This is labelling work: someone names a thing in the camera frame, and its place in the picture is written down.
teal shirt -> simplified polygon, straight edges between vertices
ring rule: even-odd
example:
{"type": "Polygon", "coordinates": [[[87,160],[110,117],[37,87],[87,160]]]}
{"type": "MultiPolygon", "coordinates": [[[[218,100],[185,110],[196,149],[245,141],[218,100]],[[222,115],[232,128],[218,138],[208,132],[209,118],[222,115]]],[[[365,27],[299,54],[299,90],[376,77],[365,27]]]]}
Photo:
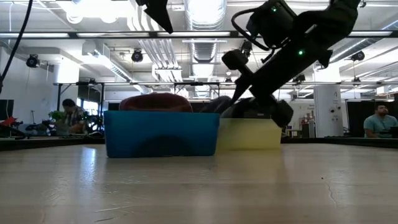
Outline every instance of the teal shirt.
{"type": "MultiPolygon", "coordinates": [[[[390,130],[391,127],[398,126],[397,118],[386,115],[383,119],[377,115],[372,115],[365,119],[363,123],[364,129],[370,129],[375,134],[379,134],[381,131],[390,130]]],[[[380,138],[391,138],[390,134],[379,134],[380,138]]]]}

robotic arm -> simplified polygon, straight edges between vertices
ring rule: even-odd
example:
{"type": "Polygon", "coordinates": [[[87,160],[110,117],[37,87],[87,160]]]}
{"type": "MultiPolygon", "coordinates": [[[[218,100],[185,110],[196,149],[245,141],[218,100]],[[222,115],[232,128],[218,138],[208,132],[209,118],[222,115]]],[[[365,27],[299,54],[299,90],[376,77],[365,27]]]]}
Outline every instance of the robotic arm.
{"type": "Polygon", "coordinates": [[[336,0],[323,11],[308,11],[296,16],[284,0],[269,0],[258,8],[234,15],[232,23],[236,30],[260,49],[271,50],[271,53],[254,73],[246,66],[238,50],[223,56],[222,60],[230,70],[241,72],[235,81],[236,89],[229,110],[234,110],[233,104],[251,86],[249,90],[256,103],[272,108],[272,119],[278,126],[286,126],[292,119],[293,110],[285,101],[278,102],[272,93],[317,60],[324,68],[329,66],[333,52],[328,49],[351,33],[360,1],[336,0]],[[251,35],[234,21],[249,12],[253,14],[246,28],[251,35]],[[258,34],[266,46],[256,41],[258,34]]]}

window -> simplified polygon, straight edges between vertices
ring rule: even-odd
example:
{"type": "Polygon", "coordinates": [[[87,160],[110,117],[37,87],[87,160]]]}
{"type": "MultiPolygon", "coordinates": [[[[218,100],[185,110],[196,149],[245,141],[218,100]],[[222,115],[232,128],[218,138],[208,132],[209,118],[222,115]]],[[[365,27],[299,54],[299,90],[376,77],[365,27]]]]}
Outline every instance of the window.
{"type": "Polygon", "coordinates": [[[80,98],[77,98],[77,100],[76,100],[76,105],[77,105],[77,106],[81,106],[81,99],[80,99],[80,98]]]}
{"type": "Polygon", "coordinates": [[[98,115],[98,104],[95,102],[84,101],[83,109],[86,110],[90,115],[98,115]]]}

red bag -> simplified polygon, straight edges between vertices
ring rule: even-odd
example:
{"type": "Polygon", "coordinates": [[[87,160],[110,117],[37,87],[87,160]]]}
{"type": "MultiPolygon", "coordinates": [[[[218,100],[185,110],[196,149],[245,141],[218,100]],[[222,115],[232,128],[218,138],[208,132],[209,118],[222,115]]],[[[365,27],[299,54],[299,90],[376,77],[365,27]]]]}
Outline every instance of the red bag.
{"type": "Polygon", "coordinates": [[[171,93],[133,96],[123,100],[119,109],[124,111],[192,112],[192,106],[187,99],[171,93]]]}

desk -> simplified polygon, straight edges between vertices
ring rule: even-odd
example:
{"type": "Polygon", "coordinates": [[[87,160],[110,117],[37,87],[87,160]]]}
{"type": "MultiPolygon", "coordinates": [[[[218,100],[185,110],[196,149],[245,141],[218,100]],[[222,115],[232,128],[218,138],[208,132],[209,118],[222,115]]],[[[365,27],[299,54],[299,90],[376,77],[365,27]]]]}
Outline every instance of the desk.
{"type": "Polygon", "coordinates": [[[398,223],[398,152],[108,159],[104,145],[0,152],[0,223],[398,223]]]}

